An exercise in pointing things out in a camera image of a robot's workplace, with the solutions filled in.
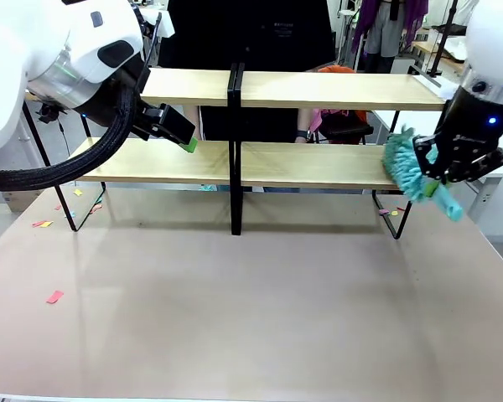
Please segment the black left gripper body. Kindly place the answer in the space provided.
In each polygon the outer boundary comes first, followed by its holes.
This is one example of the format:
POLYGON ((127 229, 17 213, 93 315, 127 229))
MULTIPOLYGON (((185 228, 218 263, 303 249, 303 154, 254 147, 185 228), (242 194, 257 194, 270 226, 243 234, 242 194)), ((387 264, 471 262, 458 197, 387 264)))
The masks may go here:
POLYGON ((134 94, 137 100, 132 133, 144 141, 149 137, 167 138, 168 133, 157 121, 157 117, 160 118, 163 114, 164 106, 150 105, 139 95, 139 91, 145 87, 149 75, 149 68, 142 62, 127 62, 104 80, 97 92, 75 110, 99 126, 109 127, 119 109, 119 95, 125 89, 135 90, 134 94))

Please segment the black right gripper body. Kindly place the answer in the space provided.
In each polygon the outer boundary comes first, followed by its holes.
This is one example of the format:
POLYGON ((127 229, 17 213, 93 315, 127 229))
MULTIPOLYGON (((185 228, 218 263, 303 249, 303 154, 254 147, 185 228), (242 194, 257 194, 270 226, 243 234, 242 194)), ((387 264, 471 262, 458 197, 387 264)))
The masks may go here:
POLYGON ((503 136, 503 86, 462 84, 448 103, 434 141, 436 168, 471 162, 499 146, 503 136))

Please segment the teal chenille duster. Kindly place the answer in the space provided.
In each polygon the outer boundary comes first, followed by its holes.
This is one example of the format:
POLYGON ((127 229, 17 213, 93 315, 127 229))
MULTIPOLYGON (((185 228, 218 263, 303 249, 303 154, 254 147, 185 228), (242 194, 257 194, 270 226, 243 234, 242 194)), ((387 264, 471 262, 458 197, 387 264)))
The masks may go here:
POLYGON ((412 139, 415 130, 403 125, 392 133, 384 144, 382 165, 399 190, 414 203, 433 201, 450 220, 458 222, 464 211, 449 192, 450 184, 423 174, 417 161, 412 139))

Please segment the two-tier wooden shelf rack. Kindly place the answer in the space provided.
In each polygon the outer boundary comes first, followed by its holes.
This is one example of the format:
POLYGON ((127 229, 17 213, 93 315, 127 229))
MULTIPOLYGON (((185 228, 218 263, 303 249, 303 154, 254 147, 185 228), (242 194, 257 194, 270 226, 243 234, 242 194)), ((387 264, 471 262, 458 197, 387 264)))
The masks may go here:
MULTIPOLYGON (((229 71, 154 69, 148 79, 142 99, 166 105, 224 106, 230 78, 229 71)), ((228 142, 198 142, 194 152, 168 140, 125 138, 120 148, 107 159, 96 161, 94 167, 84 167, 73 176, 53 180, 45 188, 72 181, 99 181, 124 183, 188 183, 227 184, 228 167, 214 162, 222 155, 228 142)))

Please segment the white side table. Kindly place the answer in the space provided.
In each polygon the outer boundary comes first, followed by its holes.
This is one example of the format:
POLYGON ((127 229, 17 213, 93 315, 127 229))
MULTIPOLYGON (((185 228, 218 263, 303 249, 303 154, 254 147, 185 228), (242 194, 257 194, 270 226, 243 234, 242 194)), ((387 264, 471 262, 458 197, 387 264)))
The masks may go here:
MULTIPOLYGON (((412 127, 417 134, 427 135, 438 124, 441 115, 438 111, 373 111, 374 117, 380 122, 377 144, 382 144, 389 132, 399 130, 402 126, 412 127)), ((499 142, 503 148, 503 136, 499 142)), ((467 215, 477 223, 486 207, 490 205, 497 188, 503 183, 503 167, 489 173, 475 182, 468 183, 475 193, 475 199, 470 205, 467 215)))

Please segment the black chair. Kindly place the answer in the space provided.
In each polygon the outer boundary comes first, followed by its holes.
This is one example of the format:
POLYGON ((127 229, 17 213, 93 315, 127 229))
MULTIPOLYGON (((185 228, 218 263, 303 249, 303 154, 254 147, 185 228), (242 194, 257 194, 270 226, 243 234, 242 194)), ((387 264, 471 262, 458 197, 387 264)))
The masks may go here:
POLYGON ((374 128, 367 123, 352 126, 326 126, 322 124, 314 133, 315 143, 328 142, 341 145, 366 144, 366 137, 371 135, 374 128))

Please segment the wooden background table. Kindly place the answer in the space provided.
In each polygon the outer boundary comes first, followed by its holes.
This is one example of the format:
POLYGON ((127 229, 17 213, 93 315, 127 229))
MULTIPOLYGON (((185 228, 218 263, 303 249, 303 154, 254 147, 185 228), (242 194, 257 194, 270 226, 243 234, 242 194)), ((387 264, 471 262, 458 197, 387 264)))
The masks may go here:
MULTIPOLYGON (((425 54, 429 54, 430 56, 434 56, 438 53, 439 43, 435 43, 432 41, 414 41, 412 43, 412 46, 419 52, 423 52, 425 54)), ((450 59, 448 56, 442 55, 440 61, 443 62, 448 67, 452 68, 457 73, 461 73, 464 69, 463 63, 457 63, 453 59, 450 59)))

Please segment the black stand pole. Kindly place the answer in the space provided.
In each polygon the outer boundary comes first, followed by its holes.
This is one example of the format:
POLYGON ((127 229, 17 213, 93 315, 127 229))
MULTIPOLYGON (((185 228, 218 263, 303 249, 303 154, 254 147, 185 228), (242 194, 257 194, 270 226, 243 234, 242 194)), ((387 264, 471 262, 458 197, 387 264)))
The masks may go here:
POLYGON ((458 1, 459 0, 452 0, 451 7, 449 9, 448 19, 447 19, 446 24, 443 28, 441 39, 439 40, 439 46, 438 46, 437 50, 433 52, 433 64, 431 66, 431 69, 427 70, 427 74, 431 78, 435 78, 437 76, 438 65, 441 60, 447 38, 449 36, 450 30, 451 30, 451 27, 453 24, 454 15, 456 14, 456 11, 457 11, 458 1))

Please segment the orange bag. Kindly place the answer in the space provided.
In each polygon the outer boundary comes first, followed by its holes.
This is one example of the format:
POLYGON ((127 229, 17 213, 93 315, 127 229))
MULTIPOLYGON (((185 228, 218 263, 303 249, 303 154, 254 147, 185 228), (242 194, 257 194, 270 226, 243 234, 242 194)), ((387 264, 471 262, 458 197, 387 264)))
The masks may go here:
MULTIPOLYGON (((337 64, 328 65, 319 69, 319 73, 337 73, 337 74, 354 74, 355 71, 349 67, 340 66, 337 64)), ((314 109, 312 120, 309 130, 317 131, 320 125, 325 121, 328 116, 343 116, 349 117, 354 115, 359 121, 367 123, 365 111, 347 111, 347 110, 334 110, 334 109, 314 109)))

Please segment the person in black shirt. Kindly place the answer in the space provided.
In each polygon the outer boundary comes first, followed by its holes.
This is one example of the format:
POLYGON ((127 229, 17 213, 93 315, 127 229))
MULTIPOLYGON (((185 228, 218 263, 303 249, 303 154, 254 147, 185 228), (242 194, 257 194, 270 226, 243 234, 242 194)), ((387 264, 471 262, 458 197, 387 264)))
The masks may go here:
MULTIPOLYGON (((308 72, 334 59, 327 0, 169 0, 175 33, 160 44, 159 66, 188 70, 308 72)), ((298 110, 245 108, 244 142, 295 142, 298 110)), ((184 106, 199 140, 227 141, 225 107, 184 106)))

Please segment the purple hanging garment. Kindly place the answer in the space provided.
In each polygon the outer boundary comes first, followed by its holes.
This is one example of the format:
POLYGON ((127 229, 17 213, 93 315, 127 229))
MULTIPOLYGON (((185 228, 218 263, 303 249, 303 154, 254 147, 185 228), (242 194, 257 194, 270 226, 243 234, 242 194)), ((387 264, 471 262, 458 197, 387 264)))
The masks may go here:
MULTIPOLYGON (((357 50, 361 36, 367 34, 376 21, 380 3, 382 3, 382 0, 362 0, 352 41, 352 52, 357 50)), ((405 44, 410 46, 428 13, 428 0, 400 0, 400 4, 404 8, 405 15, 402 22, 402 30, 406 31, 405 44)))

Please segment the grey hanging garment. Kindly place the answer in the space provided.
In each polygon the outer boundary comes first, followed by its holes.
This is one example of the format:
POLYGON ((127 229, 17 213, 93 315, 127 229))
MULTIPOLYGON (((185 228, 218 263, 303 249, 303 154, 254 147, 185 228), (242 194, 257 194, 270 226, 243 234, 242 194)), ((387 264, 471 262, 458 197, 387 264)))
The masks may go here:
POLYGON ((367 33, 365 52, 377 54, 383 58, 396 57, 399 53, 404 17, 390 20, 389 13, 378 15, 367 33))

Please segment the cardboard box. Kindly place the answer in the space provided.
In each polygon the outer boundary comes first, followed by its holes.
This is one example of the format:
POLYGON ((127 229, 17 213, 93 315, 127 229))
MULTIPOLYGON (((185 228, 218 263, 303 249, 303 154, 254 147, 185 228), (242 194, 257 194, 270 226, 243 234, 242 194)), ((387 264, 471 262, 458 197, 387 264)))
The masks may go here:
POLYGON ((3 199, 12 213, 22 213, 42 192, 42 190, 3 192, 3 199))

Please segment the wooden shelf unit black frame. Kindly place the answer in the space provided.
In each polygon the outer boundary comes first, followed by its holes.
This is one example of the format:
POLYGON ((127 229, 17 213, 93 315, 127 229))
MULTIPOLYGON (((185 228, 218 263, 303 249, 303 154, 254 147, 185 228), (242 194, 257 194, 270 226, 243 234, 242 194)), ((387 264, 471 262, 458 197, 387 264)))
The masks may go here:
POLYGON ((441 111, 443 100, 412 75, 322 74, 245 71, 231 67, 226 91, 231 233, 242 230, 241 109, 340 109, 363 111, 441 111))

